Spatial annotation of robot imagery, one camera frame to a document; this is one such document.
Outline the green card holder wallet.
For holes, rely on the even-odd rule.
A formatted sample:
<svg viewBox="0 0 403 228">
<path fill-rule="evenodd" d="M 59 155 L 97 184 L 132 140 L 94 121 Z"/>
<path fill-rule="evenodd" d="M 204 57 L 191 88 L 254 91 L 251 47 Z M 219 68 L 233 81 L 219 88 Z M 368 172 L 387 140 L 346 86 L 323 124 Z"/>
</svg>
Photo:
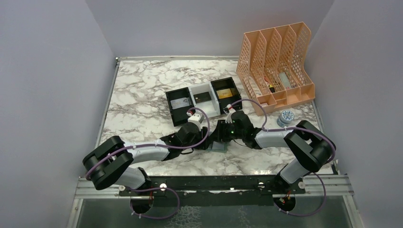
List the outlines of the green card holder wallet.
<svg viewBox="0 0 403 228">
<path fill-rule="evenodd" d="M 225 153 L 227 151 L 228 143 L 227 142 L 212 142 L 208 147 L 207 151 L 210 152 L 221 152 Z"/>
</svg>

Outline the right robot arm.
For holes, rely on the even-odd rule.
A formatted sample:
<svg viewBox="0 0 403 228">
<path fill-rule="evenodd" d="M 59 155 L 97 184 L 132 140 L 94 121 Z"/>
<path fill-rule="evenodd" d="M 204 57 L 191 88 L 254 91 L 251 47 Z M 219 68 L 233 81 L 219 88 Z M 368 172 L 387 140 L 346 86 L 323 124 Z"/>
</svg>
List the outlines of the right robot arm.
<svg viewBox="0 0 403 228">
<path fill-rule="evenodd" d="M 258 128 L 243 111 L 232 113 L 229 121 L 218 121 L 209 139 L 220 143 L 242 140 L 248 148 L 255 150 L 289 148 L 295 158 L 280 170 L 274 180 L 274 187 L 280 193 L 292 189 L 301 177 L 319 171 L 336 152 L 335 144 L 309 121 L 278 129 Z"/>
</svg>

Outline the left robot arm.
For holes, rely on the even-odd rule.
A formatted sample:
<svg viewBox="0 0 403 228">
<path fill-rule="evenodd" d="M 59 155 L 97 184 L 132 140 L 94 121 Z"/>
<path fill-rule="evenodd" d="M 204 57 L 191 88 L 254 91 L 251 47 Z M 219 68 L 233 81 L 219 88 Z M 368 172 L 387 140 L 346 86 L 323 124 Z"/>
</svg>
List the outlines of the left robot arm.
<svg viewBox="0 0 403 228">
<path fill-rule="evenodd" d="M 126 145 L 119 136 L 112 136 L 83 159 L 87 171 L 85 178 L 92 181 L 96 190 L 117 184 L 144 195 L 151 188 L 152 181 L 143 168 L 130 168 L 130 165 L 145 161 L 168 161 L 179 157 L 187 149 L 203 148 L 209 130 L 209 126 L 186 123 L 178 132 L 154 142 L 131 145 Z"/>
</svg>

